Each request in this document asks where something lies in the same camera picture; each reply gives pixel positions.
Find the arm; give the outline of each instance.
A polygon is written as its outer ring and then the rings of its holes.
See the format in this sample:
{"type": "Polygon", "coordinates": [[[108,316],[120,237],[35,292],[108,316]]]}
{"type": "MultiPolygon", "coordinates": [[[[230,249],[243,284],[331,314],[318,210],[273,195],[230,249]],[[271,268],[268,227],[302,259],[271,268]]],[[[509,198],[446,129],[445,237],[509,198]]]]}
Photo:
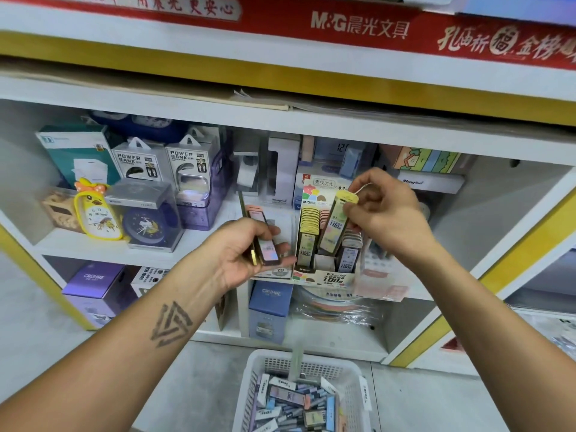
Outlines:
{"type": "Polygon", "coordinates": [[[349,190],[350,219],[420,278],[512,431],[576,428],[576,363],[462,268],[437,243],[414,192],[379,169],[349,190]]]}
{"type": "Polygon", "coordinates": [[[272,233],[279,229],[247,218],[222,226],[147,295],[2,403],[0,430],[127,431],[220,297],[263,271],[241,255],[255,236],[272,233]]]}

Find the white basket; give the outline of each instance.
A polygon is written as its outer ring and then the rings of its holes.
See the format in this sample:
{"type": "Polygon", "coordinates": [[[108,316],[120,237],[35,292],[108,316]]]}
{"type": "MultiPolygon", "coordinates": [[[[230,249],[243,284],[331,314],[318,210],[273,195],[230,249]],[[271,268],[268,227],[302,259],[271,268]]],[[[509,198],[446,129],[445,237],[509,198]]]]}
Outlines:
{"type": "MultiPolygon", "coordinates": [[[[262,373],[288,373],[290,358],[289,352],[263,349],[252,352],[244,369],[232,432],[251,432],[249,430],[250,418],[258,376],[262,373]]],[[[302,373],[308,379],[320,379],[324,376],[344,395],[340,400],[340,407],[346,414],[347,432],[371,432],[370,416],[368,411],[364,410],[362,403],[359,380],[362,373],[355,363],[342,359],[304,355],[302,373]]]]}

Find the yellow duck alarm clock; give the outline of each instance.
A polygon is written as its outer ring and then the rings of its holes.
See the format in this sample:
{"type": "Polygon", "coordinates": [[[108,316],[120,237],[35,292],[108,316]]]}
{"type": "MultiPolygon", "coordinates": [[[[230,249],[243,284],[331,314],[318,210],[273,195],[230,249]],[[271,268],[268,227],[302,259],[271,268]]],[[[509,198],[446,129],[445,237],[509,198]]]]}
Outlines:
{"type": "Polygon", "coordinates": [[[108,185],[91,183],[81,177],[74,186],[78,191],[74,197],[74,208],[86,235],[111,241],[122,239],[120,222],[104,199],[108,185]]]}

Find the purple box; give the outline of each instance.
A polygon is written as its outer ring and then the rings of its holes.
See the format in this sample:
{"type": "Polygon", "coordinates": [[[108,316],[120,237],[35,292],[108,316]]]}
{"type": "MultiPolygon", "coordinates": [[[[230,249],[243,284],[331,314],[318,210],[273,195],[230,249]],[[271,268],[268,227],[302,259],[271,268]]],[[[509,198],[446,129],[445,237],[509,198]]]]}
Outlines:
{"type": "Polygon", "coordinates": [[[136,300],[125,265],[90,262],[62,290],[76,309],[98,328],[136,300]]]}
{"type": "Polygon", "coordinates": [[[222,201],[226,198],[232,181],[232,161],[223,150],[214,157],[210,181],[210,195],[206,207],[180,206],[178,213],[182,219],[182,227],[194,230],[210,230],[214,219],[220,210],[222,201]]]}

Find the hand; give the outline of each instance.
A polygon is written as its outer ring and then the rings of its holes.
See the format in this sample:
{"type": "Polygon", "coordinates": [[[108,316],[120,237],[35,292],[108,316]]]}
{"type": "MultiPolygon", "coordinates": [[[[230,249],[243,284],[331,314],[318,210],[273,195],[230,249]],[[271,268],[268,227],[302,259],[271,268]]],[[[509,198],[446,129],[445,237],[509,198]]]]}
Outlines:
{"type": "Polygon", "coordinates": [[[276,267],[264,267],[261,264],[254,266],[242,255],[256,236],[262,239],[272,239],[272,236],[279,233],[278,227],[266,226],[264,222],[251,218],[228,221],[212,233],[190,256],[202,258],[202,269],[208,270],[215,276],[216,285],[223,294],[262,271],[288,267],[296,263],[296,256],[284,256],[291,251],[290,244],[287,242],[276,246],[280,257],[280,262],[276,267]]]}
{"type": "Polygon", "coordinates": [[[344,212],[379,246],[407,264],[439,245],[407,184],[372,168],[354,179],[349,191],[366,184],[370,185],[358,193],[358,204],[346,203],[344,212]]]}

